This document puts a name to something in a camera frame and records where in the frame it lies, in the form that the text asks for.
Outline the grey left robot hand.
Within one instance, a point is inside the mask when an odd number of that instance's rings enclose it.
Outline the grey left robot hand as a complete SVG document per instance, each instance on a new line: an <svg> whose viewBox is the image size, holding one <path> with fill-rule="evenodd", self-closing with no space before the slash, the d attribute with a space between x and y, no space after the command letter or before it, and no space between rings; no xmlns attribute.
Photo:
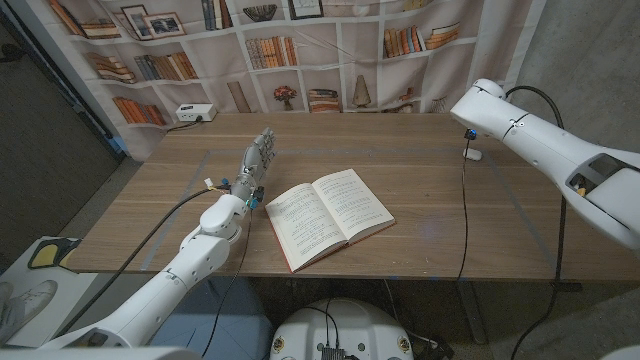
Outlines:
<svg viewBox="0 0 640 360"><path fill-rule="evenodd" d="M261 185L263 177L275 156L274 131L266 127L246 148L238 175L230 188L230 194L247 201Z"/></svg>

